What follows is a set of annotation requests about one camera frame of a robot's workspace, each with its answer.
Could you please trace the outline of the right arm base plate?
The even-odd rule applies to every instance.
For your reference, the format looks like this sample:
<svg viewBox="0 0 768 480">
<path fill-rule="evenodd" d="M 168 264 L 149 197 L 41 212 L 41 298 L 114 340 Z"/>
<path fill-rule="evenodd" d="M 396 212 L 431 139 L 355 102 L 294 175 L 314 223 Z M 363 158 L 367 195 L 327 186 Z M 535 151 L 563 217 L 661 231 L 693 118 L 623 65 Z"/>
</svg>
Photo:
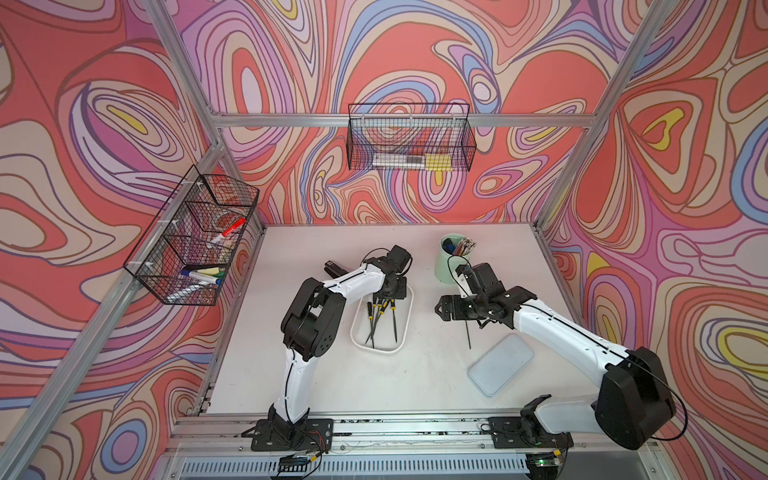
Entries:
<svg viewBox="0 0 768 480">
<path fill-rule="evenodd" d="M 570 433 L 547 432 L 535 417 L 489 417 L 488 426 L 495 449 L 570 449 Z"/>
</svg>

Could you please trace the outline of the file tool three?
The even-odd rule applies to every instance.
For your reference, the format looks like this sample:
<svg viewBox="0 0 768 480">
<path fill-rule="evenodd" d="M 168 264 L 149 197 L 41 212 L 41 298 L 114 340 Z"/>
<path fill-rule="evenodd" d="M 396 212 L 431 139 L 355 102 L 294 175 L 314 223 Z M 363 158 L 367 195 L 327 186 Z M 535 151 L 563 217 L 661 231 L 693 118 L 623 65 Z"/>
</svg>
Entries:
<svg viewBox="0 0 768 480">
<path fill-rule="evenodd" d="M 399 342 L 399 333 L 398 333 L 398 325 L 397 325 L 397 302 L 395 299 L 390 300 L 390 311 L 391 311 L 391 318 L 392 318 L 392 328 L 393 328 L 393 339 L 395 346 L 397 346 Z"/>
</svg>

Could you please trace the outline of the file tool four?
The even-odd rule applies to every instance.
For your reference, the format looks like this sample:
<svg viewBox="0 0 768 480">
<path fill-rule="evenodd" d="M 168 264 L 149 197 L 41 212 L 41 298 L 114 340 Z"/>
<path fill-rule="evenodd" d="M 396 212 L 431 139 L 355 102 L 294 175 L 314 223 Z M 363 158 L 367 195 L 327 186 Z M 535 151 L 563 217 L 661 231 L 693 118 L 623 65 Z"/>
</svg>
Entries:
<svg viewBox="0 0 768 480">
<path fill-rule="evenodd" d="M 373 321 L 372 321 L 373 329 L 376 329 L 377 322 L 380 318 L 381 305 L 382 305 L 382 299 L 380 297 L 377 297 L 373 302 Z"/>
</svg>

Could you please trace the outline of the file tool one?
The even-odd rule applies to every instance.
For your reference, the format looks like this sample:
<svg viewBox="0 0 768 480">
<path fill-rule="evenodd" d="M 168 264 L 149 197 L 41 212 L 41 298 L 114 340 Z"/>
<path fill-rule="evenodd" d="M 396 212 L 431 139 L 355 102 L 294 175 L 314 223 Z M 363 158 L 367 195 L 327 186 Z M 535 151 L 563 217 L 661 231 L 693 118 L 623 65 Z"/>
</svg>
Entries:
<svg viewBox="0 0 768 480">
<path fill-rule="evenodd" d="M 468 347 L 469 350 L 471 350 L 472 349 L 472 340 L 471 340 L 471 334 L 470 334 L 469 325 L 470 325 L 470 321 L 467 320 L 467 321 L 464 322 L 464 326 L 465 326 L 464 328 L 465 328 L 465 334 L 466 334 L 466 340 L 467 340 L 467 347 Z"/>
</svg>

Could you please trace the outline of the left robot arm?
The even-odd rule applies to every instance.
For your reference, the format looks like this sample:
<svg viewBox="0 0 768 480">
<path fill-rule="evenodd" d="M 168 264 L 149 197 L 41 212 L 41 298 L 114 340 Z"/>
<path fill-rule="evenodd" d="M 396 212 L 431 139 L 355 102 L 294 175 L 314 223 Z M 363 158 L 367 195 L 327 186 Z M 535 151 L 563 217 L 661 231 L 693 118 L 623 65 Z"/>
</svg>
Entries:
<svg viewBox="0 0 768 480">
<path fill-rule="evenodd" d="M 286 368 L 278 397 L 268 411 L 268 424 L 291 439 L 306 432 L 308 394 L 318 359 L 333 345 L 347 305 L 370 299 L 368 321 L 375 328 L 386 307 L 407 298 L 407 273 L 412 256 L 395 246 L 384 256 L 363 259 L 354 270 L 327 261 L 330 276 L 310 277 L 300 286 L 282 322 Z"/>
</svg>

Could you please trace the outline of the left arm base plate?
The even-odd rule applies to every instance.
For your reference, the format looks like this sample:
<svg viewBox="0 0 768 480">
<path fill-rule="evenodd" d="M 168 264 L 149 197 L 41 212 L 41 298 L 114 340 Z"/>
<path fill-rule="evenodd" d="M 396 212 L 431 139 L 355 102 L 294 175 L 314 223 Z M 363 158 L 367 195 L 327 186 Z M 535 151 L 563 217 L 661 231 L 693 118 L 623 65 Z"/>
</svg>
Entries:
<svg viewBox="0 0 768 480">
<path fill-rule="evenodd" d="M 250 449 L 254 452 L 298 452 L 314 451 L 325 453 L 332 446 L 334 421 L 331 418 L 308 418 L 296 425 L 289 425 L 280 418 L 261 419 L 256 425 L 243 432 L 243 438 L 250 438 Z"/>
</svg>

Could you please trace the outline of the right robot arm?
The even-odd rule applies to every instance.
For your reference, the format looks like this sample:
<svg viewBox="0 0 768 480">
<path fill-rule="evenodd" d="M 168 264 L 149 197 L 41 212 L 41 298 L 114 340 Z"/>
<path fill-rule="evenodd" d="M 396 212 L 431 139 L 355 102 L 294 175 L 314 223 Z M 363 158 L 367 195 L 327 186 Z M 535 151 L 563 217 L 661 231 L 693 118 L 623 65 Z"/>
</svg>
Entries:
<svg viewBox="0 0 768 480">
<path fill-rule="evenodd" d="M 677 413 L 658 356 L 609 341 L 559 315 L 531 291 L 515 286 L 495 295 L 444 295 L 435 313 L 445 322 L 499 323 L 531 337 L 567 360 L 596 387 L 590 395 L 542 394 L 520 413 L 527 441 L 571 433 L 604 434 L 637 450 Z"/>
</svg>

